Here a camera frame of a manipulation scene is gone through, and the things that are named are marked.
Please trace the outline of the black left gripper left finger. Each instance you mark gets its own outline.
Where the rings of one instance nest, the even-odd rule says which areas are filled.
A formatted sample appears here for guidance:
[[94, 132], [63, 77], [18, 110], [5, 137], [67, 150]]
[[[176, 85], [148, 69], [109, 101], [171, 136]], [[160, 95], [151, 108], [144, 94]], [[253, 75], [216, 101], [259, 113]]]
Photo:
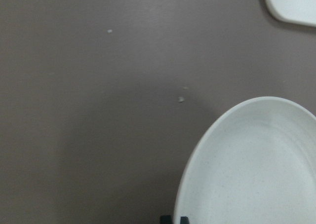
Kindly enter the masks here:
[[160, 216], [160, 224], [172, 224], [172, 216], [171, 215]]

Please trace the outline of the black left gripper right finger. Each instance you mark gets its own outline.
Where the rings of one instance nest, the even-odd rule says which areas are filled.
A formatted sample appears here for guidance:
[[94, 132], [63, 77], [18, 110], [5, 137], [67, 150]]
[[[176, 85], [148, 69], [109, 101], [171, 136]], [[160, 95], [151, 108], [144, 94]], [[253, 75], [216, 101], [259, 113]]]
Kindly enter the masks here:
[[188, 217], [181, 217], [180, 224], [189, 224], [189, 218]]

